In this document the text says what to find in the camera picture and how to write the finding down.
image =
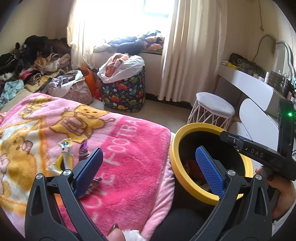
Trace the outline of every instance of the tiled floor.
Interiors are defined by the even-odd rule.
[[[131,113],[127,111],[114,110],[104,107],[104,103],[94,100],[90,106],[116,112],[123,115],[148,120],[167,127],[171,132],[176,133],[183,125],[186,125],[190,110],[176,107],[173,105],[163,104],[151,100],[146,100],[143,108],[138,113]]]

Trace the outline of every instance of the fingernail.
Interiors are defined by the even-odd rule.
[[[109,234],[111,234],[111,233],[114,231],[114,229],[118,229],[118,228],[119,228],[118,224],[114,224],[114,225],[112,226],[112,228],[110,228],[109,232],[107,233],[107,236],[108,236]]]
[[[268,175],[268,176],[266,177],[266,179],[267,179],[268,181],[272,181],[272,180],[274,179],[274,175],[273,175],[273,174]]]

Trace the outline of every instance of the bright window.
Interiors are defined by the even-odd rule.
[[[138,36],[150,30],[166,32],[174,0],[98,0],[92,17],[96,43]]]

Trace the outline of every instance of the wall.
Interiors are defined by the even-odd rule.
[[[67,26],[68,19],[72,7],[72,3],[74,0],[56,0],[54,5],[54,10],[56,11],[56,33],[55,37],[57,39],[66,38],[67,37]]]
[[[0,54],[14,49],[15,43],[22,44],[28,36],[55,37],[56,13],[49,0],[25,0],[20,3],[0,32]]]
[[[260,16],[258,1],[252,2],[251,33],[248,58],[253,59],[256,54],[260,38],[264,34],[272,34],[277,40],[287,42],[293,51],[294,68],[296,67],[296,33],[281,9],[272,0],[260,0],[264,32],[260,30]]]
[[[222,60],[228,60],[232,53],[248,55],[252,1],[227,0],[227,33]]]

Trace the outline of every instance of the pink blanket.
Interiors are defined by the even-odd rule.
[[[73,142],[73,165],[84,140],[90,152],[96,147],[103,150],[104,162],[96,175],[103,180],[81,199],[103,234],[118,223],[121,229],[140,230],[149,240],[170,209],[174,191],[168,161],[171,134],[163,126],[32,94],[2,119],[0,137],[0,164],[5,166],[0,168],[5,169],[0,204],[22,234],[34,177],[40,172],[53,175],[48,167],[61,154],[57,144],[66,138]],[[59,200],[58,204],[66,225],[74,230]]]

